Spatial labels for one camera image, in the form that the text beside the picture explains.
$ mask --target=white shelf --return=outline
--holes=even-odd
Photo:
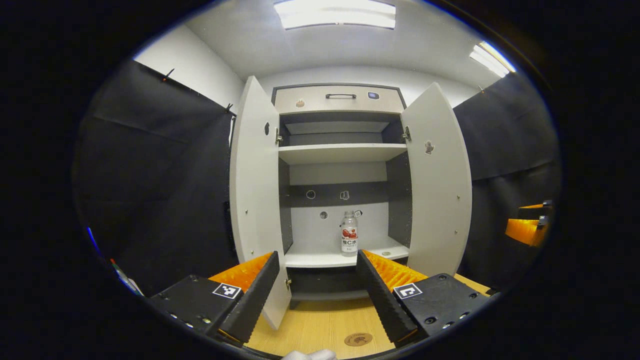
[[[391,260],[409,256],[409,249],[388,236],[358,239],[358,248]],[[383,255],[383,252],[390,252],[390,255]],[[355,266],[356,256],[343,256],[339,241],[328,245],[325,241],[296,243],[294,240],[284,256],[284,262],[290,268],[335,268]]]
[[[280,159],[289,165],[387,161],[406,152],[403,143],[334,143],[285,146]]]

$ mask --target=plastic bottle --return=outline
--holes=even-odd
[[[343,256],[355,256],[358,253],[358,221],[353,211],[345,211],[340,225],[340,244]]]

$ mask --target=black handle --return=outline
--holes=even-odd
[[[351,96],[352,99],[356,98],[356,94],[326,94],[325,99],[329,99],[331,96]]]

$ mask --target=ceiling light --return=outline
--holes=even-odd
[[[469,54],[473,60],[481,63],[487,69],[503,78],[509,72],[515,72],[516,69],[507,61],[495,48],[486,42],[481,42],[474,46],[474,50]]]
[[[371,0],[289,0],[273,7],[285,29],[325,24],[396,27],[396,7]]]

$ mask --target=white cabinet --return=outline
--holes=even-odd
[[[425,275],[453,275],[460,264],[471,217],[471,176],[460,127],[436,83],[404,109],[398,89],[374,85],[276,88],[269,101],[249,77],[230,169],[240,262],[273,250],[280,256],[280,274],[263,310],[274,328],[292,296],[313,297],[292,294],[287,269],[320,279],[315,288],[322,283],[317,274],[325,270],[328,279],[340,281],[341,272],[355,279],[356,258],[340,253],[345,210],[363,213],[361,249]],[[317,298],[342,295],[324,292]]]

